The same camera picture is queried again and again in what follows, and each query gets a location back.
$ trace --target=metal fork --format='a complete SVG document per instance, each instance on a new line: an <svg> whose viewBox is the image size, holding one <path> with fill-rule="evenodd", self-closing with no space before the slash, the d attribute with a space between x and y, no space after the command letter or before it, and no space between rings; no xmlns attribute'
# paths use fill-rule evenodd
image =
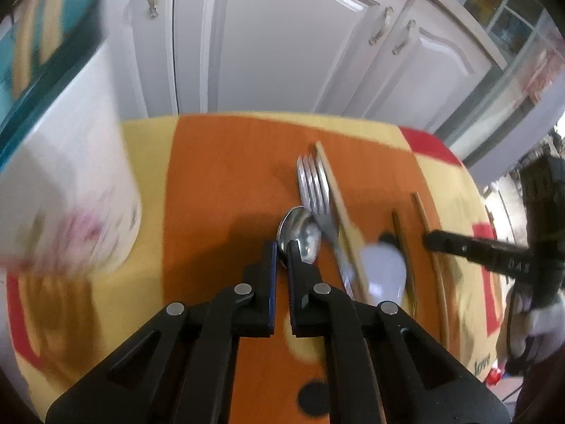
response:
<svg viewBox="0 0 565 424"><path fill-rule="evenodd" d="M298 157L296 167L302 205L312 211L323 237L330 243L345 291L352 298L351 283L354 279L354 273L349 258L338 241L339 229L332 215L329 185L324 164L319 156L316 156L314 162L312 155L309 155Z"/></svg>

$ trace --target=tablecloth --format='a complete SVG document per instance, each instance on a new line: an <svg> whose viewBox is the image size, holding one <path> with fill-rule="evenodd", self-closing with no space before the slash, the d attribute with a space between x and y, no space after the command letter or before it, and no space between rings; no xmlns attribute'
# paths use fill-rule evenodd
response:
<svg viewBox="0 0 565 424"><path fill-rule="evenodd" d="M439 340L440 317L418 192L432 228L491 237L488 216L460 161L432 135L366 120L288 113L195 115L129 121L124 139L142 197L137 242L117 271L90 279L9 276L12 343L32 401L50 404L164 305L193 305L241 280L265 240L299 205L296 158L320 140L352 221L366 241L405 225L416 277L417 322ZM498 279L459 257L442 257L449 350L483 379L502 318ZM323 279L341 287L328 247ZM323 348L290 332L286 277L278 272L271 338L242 338L231 423L310 420L301 387L324 381Z"/></svg>

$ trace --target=white container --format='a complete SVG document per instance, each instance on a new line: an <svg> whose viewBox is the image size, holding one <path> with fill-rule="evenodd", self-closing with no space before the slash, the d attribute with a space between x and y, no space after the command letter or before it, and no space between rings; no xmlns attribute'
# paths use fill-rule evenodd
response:
<svg viewBox="0 0 565 424"><path fill-rule="evenodd" d="M140 224L104 42L0 172L0 267L112 271Z"/></svg>

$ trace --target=black cable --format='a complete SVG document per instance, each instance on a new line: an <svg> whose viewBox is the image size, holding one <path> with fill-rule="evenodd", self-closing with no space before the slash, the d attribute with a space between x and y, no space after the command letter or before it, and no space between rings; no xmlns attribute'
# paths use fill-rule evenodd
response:
<svg viewBox="0 0 565 424"><path fill-rule="evenodd" d="M510 392L506 397L504 397L501 401L502 403L505 403L510 397L512 397L512 395L516 394L516 392L518 392L520 389L522 389L522 384L520 384L518 387L516 387L512 392Z"/></svg>

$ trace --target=silver rivet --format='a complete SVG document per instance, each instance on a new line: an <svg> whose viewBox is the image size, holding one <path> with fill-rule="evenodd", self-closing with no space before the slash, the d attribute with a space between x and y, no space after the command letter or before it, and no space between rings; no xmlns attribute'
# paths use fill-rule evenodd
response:
<svg viewBox="0 0 565 424"><path fill-rule="evenodd" d="M251 290L253 290L253 287L249 284L238 284L233 288L233 290L238 295L249 295L251 293Z"/></svg>
<svg viewBox="0 0 565 424"><path fill-rule="evenodd" d="M388 314L389 316L392 316L393 314L396 314L398 312L398 306L392 301L385 301L383 304L381 304L381 311L385 314Z"/></svg>
<svg viewBox="0 0 565 424"><path fill-rule="evenodd" d="M320 282L314 286L314 291L318 295L327 295L330 291L332 291L332 288L329 285Z"/></svg>
<svg viewBox="0 0 565 424"><path fill-rule="evenodd" d="M184 304L175 301L167 306L167 314L169 316L180 316L184 311Z"/></svg>

